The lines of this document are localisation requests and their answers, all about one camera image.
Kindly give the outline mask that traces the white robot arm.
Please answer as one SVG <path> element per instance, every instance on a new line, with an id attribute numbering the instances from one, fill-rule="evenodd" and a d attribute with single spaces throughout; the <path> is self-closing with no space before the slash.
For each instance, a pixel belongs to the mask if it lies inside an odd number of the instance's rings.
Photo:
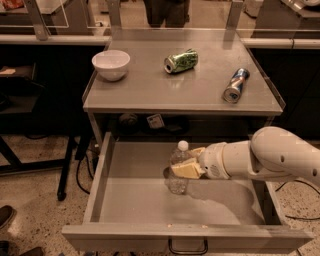
<path id="1" fill-rule="evenodd" d="M 214 143 L 189 152 L 171 165 L 181 178 L 248 178 L 289 181 L 303 178 L 320 186 L 320 150 L 295 134 L 275 126 L 263 127 L 251 139 Z"/>

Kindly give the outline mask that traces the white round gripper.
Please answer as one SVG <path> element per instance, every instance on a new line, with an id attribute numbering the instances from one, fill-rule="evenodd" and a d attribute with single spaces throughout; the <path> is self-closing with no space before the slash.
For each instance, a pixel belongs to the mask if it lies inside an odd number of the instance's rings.
<path id="1" fill-rule="evenodd" d="M 210 179 L 229 179 L 223 163 L 223 149 L 225 142 L 214 143 L 208 147 L 198 147 L 191 150 L 191 155 L 196 158 L 178 161 L 174 159 L 170 162 L 171 169 L 177 177 L 187 179 L 199 179 L 204 171 Z"/>

